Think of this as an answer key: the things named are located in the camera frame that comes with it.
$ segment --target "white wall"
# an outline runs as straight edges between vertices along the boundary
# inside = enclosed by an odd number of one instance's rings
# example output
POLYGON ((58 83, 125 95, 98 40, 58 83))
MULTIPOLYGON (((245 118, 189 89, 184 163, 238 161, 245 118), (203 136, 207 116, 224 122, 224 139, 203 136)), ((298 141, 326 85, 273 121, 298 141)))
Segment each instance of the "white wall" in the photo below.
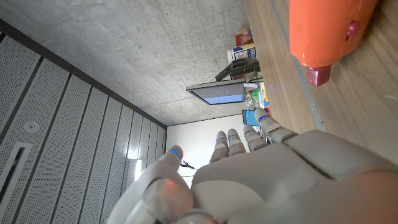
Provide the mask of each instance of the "white wall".
MULTIPOLYGON (((210 119, 188 124, 167 127, 166 150, 173 145, 179 145, 184 151, 183 160, 196 169, 207 165, 214 151, 216 135, 219 131, 228 134, 234 128, 241 138, 244 147, 249 152, 248 144, 243 134, 242 115, 210 119)), ((182 176, 193 175, 195 170, 180 167, 178 173, 182 176)), ((184 177, 188 186, 191 186, 192 177, 184 177)))

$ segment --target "red cap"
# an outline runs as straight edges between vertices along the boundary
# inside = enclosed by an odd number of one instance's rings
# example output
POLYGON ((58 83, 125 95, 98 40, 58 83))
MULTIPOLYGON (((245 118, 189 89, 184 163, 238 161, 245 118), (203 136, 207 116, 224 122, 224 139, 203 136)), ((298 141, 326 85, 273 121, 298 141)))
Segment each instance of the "red cap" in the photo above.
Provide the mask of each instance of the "red cap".
POLYGON ((331 65, 318 68, 307 68, 307 82, 311 85, 320 86, 330 79, 331 65))

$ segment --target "blue screen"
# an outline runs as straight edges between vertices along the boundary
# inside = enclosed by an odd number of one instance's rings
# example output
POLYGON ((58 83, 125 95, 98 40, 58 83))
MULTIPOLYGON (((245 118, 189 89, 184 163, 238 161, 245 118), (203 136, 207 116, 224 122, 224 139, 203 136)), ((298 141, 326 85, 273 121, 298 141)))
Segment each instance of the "blue screen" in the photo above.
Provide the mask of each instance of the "blue screen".
POLYGON ((246 118, 245 125, 260 126, 257 119, 254 117, 254 111, 245 111, 244 116, 246 118))
POLYGON ((218 103, 236 103, 236 102, 243 102, 243 95, 219 96, 219 97, 205 98, 204 100, 211 105, 218 103))

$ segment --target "robotic hand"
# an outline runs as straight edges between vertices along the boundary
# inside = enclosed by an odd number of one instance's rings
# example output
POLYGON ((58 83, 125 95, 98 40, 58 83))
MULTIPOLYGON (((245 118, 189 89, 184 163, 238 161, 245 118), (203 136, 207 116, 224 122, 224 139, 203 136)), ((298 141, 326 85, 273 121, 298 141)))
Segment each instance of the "robotic hand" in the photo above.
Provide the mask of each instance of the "robotic hand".
POLYGON ((321 131, 297 134, 255 110, 271 144, 219 132, 191 189, 173 146, 126 190, 108 223, 398 223, 398 167, 321 131))

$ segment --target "blue finger joint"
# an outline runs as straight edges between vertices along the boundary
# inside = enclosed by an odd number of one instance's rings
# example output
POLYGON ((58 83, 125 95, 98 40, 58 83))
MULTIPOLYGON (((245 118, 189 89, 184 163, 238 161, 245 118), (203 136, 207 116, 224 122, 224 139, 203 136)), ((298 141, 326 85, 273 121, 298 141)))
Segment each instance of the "blue finger joint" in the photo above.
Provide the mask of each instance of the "blue finger joint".
POLYGON ((170 152, 176 154, 180 159, 182 159, 181 156, 174 149, 170 149, 170 152))
POLYGON ((267 114, 267 115, 265 115, 265 116, 261 116, 260 118, 259 118, 259 121, 262 121, 264 118, 266 118, 266 117, 268 117, 269 115, 267 114))

